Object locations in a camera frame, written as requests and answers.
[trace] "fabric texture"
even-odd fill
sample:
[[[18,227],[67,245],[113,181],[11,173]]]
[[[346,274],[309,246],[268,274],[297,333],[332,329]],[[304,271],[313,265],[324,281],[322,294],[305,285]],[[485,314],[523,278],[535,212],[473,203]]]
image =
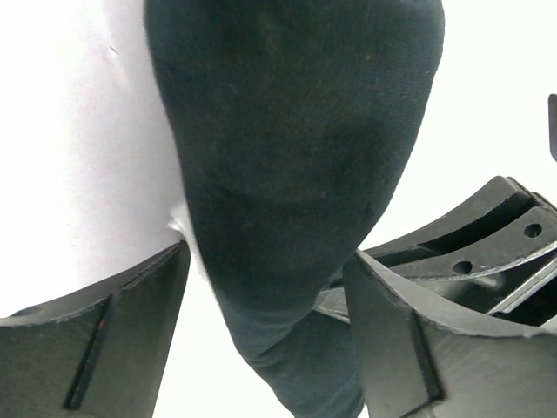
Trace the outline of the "fabric texture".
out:
[[[312,305],[410,157],[440,0],[148,0],[145,24],[237,350],[296,418],[357,417],[349,326]]]

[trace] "white surface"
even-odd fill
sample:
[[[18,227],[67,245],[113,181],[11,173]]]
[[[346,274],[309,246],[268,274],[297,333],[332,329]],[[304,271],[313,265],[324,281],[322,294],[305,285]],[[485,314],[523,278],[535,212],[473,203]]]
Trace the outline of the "white surface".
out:
[[[554,0],[445,7],[445,56],[419,142],[362,248],[438,218],[495,175],[557,202],[547,129],[547,96],[557,92]],[[262,416],[292,418],[239,358],[210,288],[192,270],[155,418]]]
[[[0,318],[178,242],[183,199],[142,2],[1,10]]]

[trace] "hole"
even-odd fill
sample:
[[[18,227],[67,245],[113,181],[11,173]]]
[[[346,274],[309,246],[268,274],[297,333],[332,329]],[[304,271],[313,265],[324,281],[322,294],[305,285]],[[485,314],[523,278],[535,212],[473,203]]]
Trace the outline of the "hole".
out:
[[[472,271],[472,263],[470,261],[459,261],[453,266],[453,271],[457,274],[469,274]]]
[[[524,234],[528,238],[536,238],[537,236],[539,236],[541,234],[541,225],[540,224],[528,225],[524,229]]]

